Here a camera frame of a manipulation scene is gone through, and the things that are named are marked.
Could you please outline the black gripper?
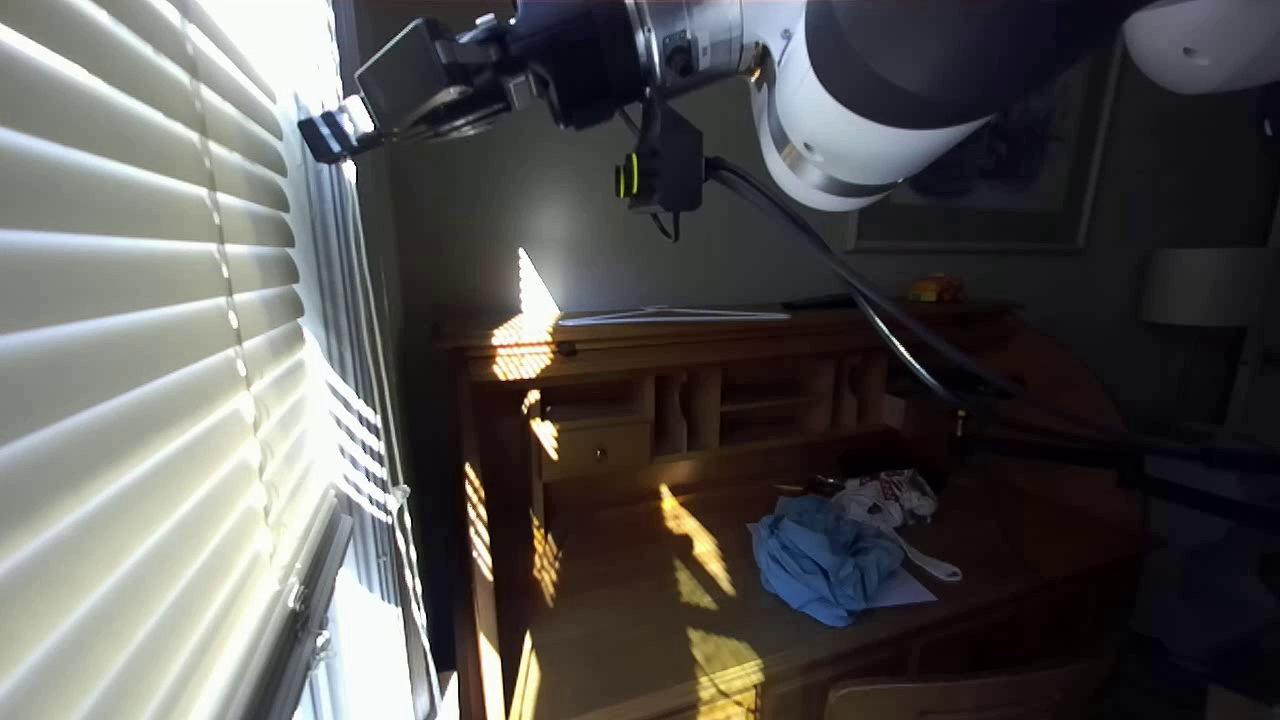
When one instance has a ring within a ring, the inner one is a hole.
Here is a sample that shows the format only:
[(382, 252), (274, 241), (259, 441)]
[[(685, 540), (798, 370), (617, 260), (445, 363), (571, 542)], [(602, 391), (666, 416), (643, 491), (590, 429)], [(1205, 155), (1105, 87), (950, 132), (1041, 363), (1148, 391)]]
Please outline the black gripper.
[(356, 66), (360, 100), (298, 114), (320, 163), (339, 163), (422, 126), (472, 137), (496, 114), (542, 100), (556, 125), (590, 126), (649, 87), (626, 0), (515, 0), (510, 15), (466, 33), (421, 15)]

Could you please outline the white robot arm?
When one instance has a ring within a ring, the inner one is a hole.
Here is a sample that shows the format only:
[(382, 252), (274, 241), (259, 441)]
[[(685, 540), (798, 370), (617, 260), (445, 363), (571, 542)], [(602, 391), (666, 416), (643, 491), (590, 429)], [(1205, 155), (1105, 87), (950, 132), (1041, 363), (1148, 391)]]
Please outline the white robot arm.
[(472, 137), (526, 100), (562, 126), (636, 104), (617, 194), (691, 211), (712, 163), (671, 104), (738, 74), (774, 189), (854, 211), (1105, 40), (1180, 94), (1280, 79), (1280, 0), (515, 0), (463, 33), (401, 29), (298, 137), (339, 163), (413, 126)]

